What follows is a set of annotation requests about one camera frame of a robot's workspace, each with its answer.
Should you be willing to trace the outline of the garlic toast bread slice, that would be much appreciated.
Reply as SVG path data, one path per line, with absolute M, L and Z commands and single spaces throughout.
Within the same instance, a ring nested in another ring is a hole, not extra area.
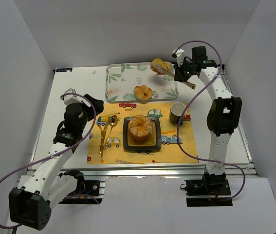
M 165 73 L 161 72 L 160 70 L 158 70 L 156 68 L 156 66 L 160 66 L 161 68 L 165 69 L 166 71 L 170 72 L 170 65 L 166 62 L 164 62 L 163 60 L 161 60 L 160 58 L 155 58 L 150 65 L 150 68 L 153 72 L 159 74 L 159 75 L 164 75 Z

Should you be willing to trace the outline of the large sugared round bread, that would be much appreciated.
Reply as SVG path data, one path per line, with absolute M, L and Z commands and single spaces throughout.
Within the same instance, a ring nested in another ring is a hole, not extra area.
M 146 140 L 152 130 L 150 119 L 144 115 L 136 115 L 131 119 L 128 123 L 128 128 L 131 137 L 137 141 Z

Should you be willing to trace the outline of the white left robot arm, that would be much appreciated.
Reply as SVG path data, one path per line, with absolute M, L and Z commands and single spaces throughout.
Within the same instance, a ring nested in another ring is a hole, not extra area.
M 61 99 L 66 106 L 64 119 L 57 127 L 49 158 L 23 186 L 13 188 L 8 197 L 11 221 L 39 231 L 45 228 L 58 203 L 68 195 L 84 191 L 83 173 L 78 170 L 63 173 L 62 168 L 74 154 L 79 141 L 84 140 L 86 124 L 95 123 L 96 116 L 104 110 L 104 102 L 88 94 L 67 93 Z

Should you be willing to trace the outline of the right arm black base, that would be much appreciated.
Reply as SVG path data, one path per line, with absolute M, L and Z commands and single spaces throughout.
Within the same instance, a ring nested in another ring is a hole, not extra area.
M 232 206 L 231 190 L 226 174 L 210 175 L 204 172 L 201 179 L 186 180 L 180 185 L 186 193 L 187 207 Z

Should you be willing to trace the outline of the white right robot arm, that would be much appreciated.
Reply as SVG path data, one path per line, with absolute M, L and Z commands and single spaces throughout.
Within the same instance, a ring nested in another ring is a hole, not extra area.
M 177 59 L 177 68 L 185 69 L 188 77 L 197 75 L 204 87 L 197 92 L 189 104 L 204 91 L 207 91 L 212 105 L 207 115 L 207 127 L 211 134 L 209 158 L 205 170 L 211 176 L 222 176 L 225 173 L 227 145 L 234 130 L 239 125 L 242 100 L 234 97 L 221 79 L 221 65 L 209 60 L 204 46 L 192 49 L 192 62 L 185 64 L 184 50 L 173 51 Z

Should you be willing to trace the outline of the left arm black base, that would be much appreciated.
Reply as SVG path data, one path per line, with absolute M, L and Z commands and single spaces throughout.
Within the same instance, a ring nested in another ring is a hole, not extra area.
M 69 193 L 60 204 L 74 204 L 74 205 L 99 205 L 103 198 L 100 189 L 103 182 L 99 180 L 86 180 L 84 174 L 78 170 L 68 170 L 64 173 L 59 173 L 58 180 L 62 176 L 71 176 L 77 180 L 76 189 Z

